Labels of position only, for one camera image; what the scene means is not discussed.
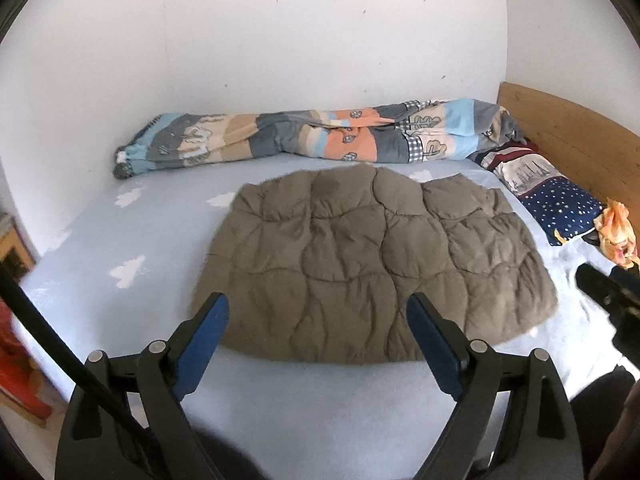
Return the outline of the orange crumpled bag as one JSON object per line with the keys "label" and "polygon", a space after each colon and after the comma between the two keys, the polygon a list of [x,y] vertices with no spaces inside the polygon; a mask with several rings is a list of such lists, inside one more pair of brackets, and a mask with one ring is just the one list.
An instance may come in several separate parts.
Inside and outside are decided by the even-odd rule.
{"label": "orange crumpled bag", "polygon": [[598,232],[600,251],[623,269],[639,264],[636,234],[629,221],[629,210],[617,200],[606,200],[606,207],[593,220]]}

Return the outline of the colourful striped patterned quilt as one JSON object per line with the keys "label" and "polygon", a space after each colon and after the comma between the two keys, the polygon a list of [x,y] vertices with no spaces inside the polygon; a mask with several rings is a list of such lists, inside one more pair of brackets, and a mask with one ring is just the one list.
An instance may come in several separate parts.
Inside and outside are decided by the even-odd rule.
{"label": "colourful striped patterned quilt", "polygon": [[114,177],[292,154],[342,162],[465,159],[524,136],[501,105],[412,100],[348,110],[154,117],[114,155]]}

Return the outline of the navy starry printed pillow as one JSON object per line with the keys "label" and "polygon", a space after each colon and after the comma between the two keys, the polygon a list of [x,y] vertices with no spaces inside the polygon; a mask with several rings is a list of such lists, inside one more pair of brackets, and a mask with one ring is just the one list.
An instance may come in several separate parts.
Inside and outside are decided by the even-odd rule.
{"label": "navy starry printed pillow", "polygon": [[472,159],[491,172],[520,201],[551,246],[594,230],[603,204],[541,155],[535,144],[510,141]]}

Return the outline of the olive quilted puffer jacket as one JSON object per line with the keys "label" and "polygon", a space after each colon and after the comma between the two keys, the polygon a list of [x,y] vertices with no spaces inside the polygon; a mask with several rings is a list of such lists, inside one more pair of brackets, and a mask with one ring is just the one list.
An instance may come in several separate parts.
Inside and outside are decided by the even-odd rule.
{"label": "olive quilted puffer jacket", "polygon": [[305,363],[420,360],[405,315],[416,292],[490,344],[558,307],[503,192],[462,174],[420,183],[369,165],[243,186],[209,246],[194,304],[215,292],[230,304],[226,347]]}

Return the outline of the wooden headboard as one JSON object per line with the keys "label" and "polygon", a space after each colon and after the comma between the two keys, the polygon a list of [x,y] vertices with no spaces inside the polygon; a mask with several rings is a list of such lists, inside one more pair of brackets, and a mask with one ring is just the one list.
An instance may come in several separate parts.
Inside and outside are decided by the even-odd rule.
{"label": "wooden headboard", "polygon": [[602,202],[623,203],[638,229],[638,136],[587,107],[512,82],[500,84],[498,103],[556,168]]}

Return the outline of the wooden bedside furniture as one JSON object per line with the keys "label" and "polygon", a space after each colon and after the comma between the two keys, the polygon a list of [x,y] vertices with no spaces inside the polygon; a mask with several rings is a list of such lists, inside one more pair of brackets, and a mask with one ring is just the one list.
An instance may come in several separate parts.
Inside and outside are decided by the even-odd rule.
{"label": "wooden bedside furniture", "polygon": [[35,267],[35,259],[18,232],[14,219],[2,212],[0,222],[1,262],[15,281],[21,281]]}

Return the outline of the light blue cloud bedsheet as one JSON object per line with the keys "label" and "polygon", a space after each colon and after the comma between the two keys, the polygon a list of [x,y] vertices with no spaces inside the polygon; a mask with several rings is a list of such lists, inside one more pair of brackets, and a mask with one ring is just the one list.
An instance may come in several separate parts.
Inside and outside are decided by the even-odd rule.
{"label": "light blue cloud bedsheet", "polygon": [[[46,252],[24,291],[76,356],[126,356],[168,337],[191,314],[206,252],[236,192],[322,159],[278,155],[111,184]],[[620,364],[605,312],[575,285],[577,267],[612,263],[574,240],[547,242],[527,221],[559,294],[550,320],[502,346],[544,348],[569,396]],[[423,363],[284,364],[218,349],[184,400],[195,427],[221,436],[275,479],[405,479],[437,440],[454,404]]]}

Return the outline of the red orange box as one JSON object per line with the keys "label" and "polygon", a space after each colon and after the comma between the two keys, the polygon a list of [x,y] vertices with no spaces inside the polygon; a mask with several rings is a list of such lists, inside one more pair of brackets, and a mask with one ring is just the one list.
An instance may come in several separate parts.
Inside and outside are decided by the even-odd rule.
{"label": "red orange box", "polygon": [[52,408],[39,396],[43,376],[15,337],[12,313],[4,302],[0,322],[1,403],[36,425],[44,426]]}

